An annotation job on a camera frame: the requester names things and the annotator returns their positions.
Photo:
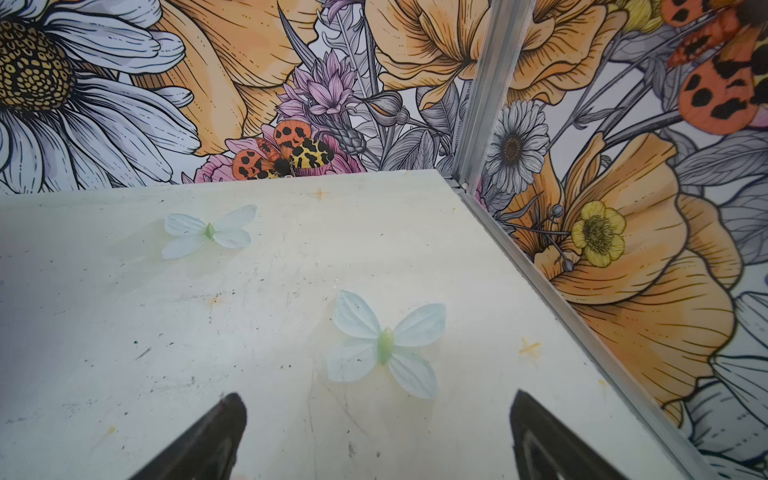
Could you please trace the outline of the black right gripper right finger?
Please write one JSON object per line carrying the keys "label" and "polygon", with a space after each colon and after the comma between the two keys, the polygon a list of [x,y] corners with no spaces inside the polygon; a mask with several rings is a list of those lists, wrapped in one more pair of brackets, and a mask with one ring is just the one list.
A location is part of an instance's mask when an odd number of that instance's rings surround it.
{"label": "black right gripper right finger", "polygon": [[521,479],[626,479],[524,390],[516,392],[509,421]]}

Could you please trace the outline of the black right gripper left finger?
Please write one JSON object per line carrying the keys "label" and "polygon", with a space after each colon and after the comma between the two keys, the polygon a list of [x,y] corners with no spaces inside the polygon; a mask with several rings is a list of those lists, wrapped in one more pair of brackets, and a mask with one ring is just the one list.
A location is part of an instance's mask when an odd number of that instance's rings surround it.
{"label": "black right gripper left finger", "polygon": [[230,393],[130,479],[228,480],[246,425],[246,406]]}

